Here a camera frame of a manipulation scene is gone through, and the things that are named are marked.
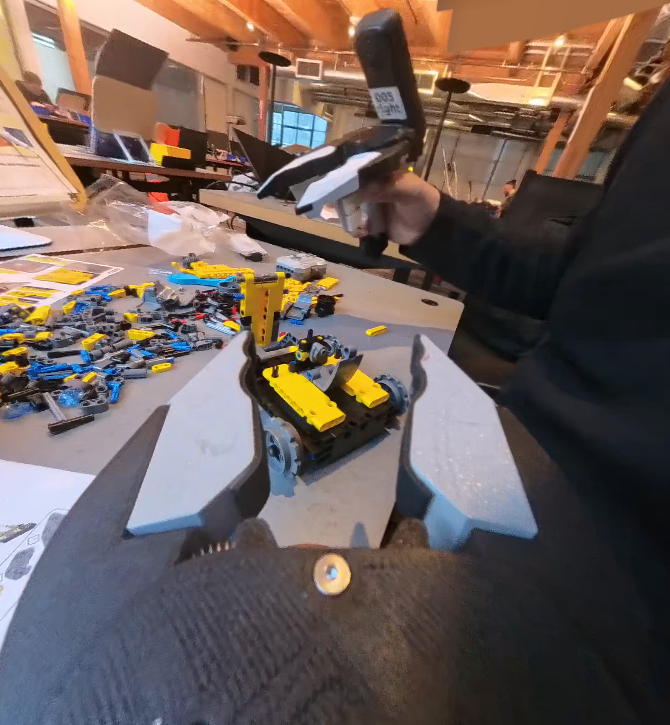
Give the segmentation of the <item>grey battery box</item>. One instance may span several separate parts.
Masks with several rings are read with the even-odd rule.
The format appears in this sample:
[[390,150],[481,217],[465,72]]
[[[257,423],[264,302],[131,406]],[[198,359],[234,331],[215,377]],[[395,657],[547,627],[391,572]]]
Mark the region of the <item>grey battery box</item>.
[[325,259],[309,253],[295,253],[276,259],[276,272],[298,282],[310,282],[327,276]]

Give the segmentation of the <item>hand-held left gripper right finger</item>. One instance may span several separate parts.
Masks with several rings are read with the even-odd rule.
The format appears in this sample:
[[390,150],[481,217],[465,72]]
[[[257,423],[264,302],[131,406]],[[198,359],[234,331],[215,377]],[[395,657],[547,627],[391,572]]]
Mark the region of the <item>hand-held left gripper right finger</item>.
[[412,345],[397,511],[453,552],[474,531],[532,540],[538,526],[492,398],[427,336]]

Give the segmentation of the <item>pile of mixed small pieces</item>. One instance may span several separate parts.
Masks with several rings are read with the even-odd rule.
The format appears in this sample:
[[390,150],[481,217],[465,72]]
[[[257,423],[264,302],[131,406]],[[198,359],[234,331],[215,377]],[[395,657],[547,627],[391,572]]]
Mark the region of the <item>pile of mixed small pieces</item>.
[[91,286],[59,309],[0,307],[0,418],[48,411],[51,436],[85,426],[119,403],[124,386],[221,350],[240,316],[220,312],[212,288]]

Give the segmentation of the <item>person's leg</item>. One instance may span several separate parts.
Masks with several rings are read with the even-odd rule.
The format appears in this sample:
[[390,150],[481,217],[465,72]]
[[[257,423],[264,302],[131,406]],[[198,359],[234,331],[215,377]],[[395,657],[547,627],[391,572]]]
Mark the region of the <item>person's leg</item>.
[[502,354],[469,329],[462,318],[448,349],[448,358],[492,397],[503,389],[515,368],[515,359]]

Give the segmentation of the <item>yellow toy vehicle assembly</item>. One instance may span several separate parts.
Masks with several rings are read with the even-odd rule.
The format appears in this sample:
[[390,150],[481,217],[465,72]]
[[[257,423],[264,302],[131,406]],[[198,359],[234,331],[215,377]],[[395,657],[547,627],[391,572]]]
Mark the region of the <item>yellow toy vehicle assembly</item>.
[[[284,275],[243,277],[243,329],[258,346],[255,392],[262,413],[267,457],[278,476],[328,467],[383,436],[410,407],[407,388],[395,376],[368,376],[364,355],[330,333],[304,330],[314,313],[311,295],[279,311]],[[294,361],[296,342],[333,336],[339,349],[323,366]]]

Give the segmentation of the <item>pile of yellow building pieces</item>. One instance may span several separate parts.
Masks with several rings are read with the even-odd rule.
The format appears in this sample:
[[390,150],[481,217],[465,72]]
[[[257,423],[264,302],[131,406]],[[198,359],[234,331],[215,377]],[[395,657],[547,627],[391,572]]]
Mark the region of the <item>pile of yellow building pieces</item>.
[[[234,285],[222,285],[218,288],[212,288],[215,290],[215,292],[213,292],[213,298],[217,300],[212,304],[217,305],[217,308],[222,314],[225,313],[224,309],[231,308],[232,311],[230,313],[225,313],[227,316],[233,316],[235,314],[239,316],[253,315],[253,313],[245,311],[245,293],[243,291],[242,282],[245,275],[255,274],[253,269],[249,267],[230,267],[228,265],[209,264],[208,262],[203,262],[201,260],[192,261],[191,259],[186,259],[185,262],[186,264],[173,262],[172,267],[175,267],[176,269],[176,272],[174,273],[187,273],[200,278],[223,278],[226,276],[236,275],[240,283],[238,288]],[[315,306],[317,295],[333,295],[330,292],[331,290],[327,292],[318,291],[314,285],[316,280],[310,282],[298,282],[294,279],[287,278],[285,274],[283,275],[283,294],[279,303],[280,312],[288,310],[289,307],[294,305],[299,296],[303,294],[312,296],[310,307]]]

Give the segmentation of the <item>grey desk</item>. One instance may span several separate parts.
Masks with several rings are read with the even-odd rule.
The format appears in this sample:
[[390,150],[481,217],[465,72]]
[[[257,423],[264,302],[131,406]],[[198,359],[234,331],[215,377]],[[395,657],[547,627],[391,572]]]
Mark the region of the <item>grey desk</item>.
[[[364,352],[362,369],[368,376],[389,373],[409,386],[417,333],[448,352],[464,309],[461,302],[344,265],[330,264],[328,272],[339,280],[335,293],[343,298],[334,315],[312,318],[304,330],[330,333]],[[439,306],[429,307],[423,298]],[[367,337],[365,331],[376,325],[386,325],[388,332]],[[180,359],[172,372],[128,382],[109,412],[58,436],[49,433],[47,413],[0,419],[0,460],[96,475],[154,409],[168,403],[218,353],[196,353]],[[330,467],[297,478],[275,474],[262,517],[279,543],[376,548],[394,505],[401,438],[401,430],[394,429]]]

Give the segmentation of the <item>metal ceiling duct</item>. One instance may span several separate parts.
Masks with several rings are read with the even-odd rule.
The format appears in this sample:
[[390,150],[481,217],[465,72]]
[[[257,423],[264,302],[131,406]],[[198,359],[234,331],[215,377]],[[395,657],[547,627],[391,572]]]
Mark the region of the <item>metal ceiling duct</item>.
[[[424,100],[434,99],[440,92],[436,81],[443,80],[435,70],[416,69],[414,71],[416,88]],[[367,92],[365,75],[358,71],[324,69],[322,77],[308,82],[316,91],[339,94],[353,89]],[[535,86],[519,83],[477,82],[470,84],[467,92],[460,94],[468,102],[507,106],[569,107],[578,109],[585,103],[585,96],[566,96],[557,93],[554,86]]]

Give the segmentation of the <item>clear plastic bags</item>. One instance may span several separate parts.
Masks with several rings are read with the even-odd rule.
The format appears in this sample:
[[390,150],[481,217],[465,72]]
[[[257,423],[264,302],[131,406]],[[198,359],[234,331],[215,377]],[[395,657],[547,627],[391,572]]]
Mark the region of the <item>clear plastic bags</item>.
[[145,244],[179,257],[223,249],[247,262],[268,258],[258,241],[233,229],[233,213],[194,202],[154,202],[110,175],[103,175],[89,186],[86,196],[86,221],[123,241]]

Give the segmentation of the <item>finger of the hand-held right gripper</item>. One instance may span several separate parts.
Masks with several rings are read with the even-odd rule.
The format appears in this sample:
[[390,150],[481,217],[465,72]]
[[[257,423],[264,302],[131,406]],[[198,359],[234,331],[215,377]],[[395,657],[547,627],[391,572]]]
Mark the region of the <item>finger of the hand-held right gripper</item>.
[[326,204],[334,204],[359,190],[359,172],[382,157],[380,151],[364,151],[309,183],[295,206],[297,215],[317,218]]
[[344,152],[329,144],[322,145],[306,154],[294,157],[284,167],[271,174],[257,191],[258,199],[286,195],[297,184],[338,168],[345,160]]

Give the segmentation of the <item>window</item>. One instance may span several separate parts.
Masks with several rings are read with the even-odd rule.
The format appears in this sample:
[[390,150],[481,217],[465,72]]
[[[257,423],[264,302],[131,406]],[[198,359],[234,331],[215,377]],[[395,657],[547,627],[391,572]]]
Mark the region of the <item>window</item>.
[[276,102],[271,116],[270,144],[275,147],[317,148],[326,141],[329,122],[299,106]]

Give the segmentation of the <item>wooden pillar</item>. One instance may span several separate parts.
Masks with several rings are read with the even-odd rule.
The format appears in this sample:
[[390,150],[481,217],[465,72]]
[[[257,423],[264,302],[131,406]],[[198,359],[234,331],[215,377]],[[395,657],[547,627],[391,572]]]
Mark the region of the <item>wooden pillar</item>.
[[574,179],[587,158],[593,140],[605,122],[628,75],[660,6],[630,14],[623,19],[603,68],[586,96],[584,105],[557,162],[553,176]]

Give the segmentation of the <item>dark blue cardboard kit box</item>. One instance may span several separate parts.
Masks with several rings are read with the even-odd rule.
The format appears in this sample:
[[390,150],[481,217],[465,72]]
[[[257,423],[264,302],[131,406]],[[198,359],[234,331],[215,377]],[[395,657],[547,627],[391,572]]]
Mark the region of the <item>dark blue cardboard kit box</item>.
[[0,65],[0,218],[78,211],[86,204],[76,173]]

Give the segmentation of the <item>white flat device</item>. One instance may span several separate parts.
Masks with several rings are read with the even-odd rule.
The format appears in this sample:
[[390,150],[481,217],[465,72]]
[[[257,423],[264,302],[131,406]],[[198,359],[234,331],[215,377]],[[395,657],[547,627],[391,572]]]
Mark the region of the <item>white flat device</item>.
[[51,243],[49,237],[0,224],[0,251],[40,248]]

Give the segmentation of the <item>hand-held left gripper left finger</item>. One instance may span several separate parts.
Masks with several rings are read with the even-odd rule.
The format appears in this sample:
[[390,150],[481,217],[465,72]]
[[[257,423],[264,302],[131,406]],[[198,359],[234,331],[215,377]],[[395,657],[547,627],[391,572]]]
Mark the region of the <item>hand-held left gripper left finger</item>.
[[126,530],[231,536],[270,495],[255,395],[257,347],[233,337],[169,402]]

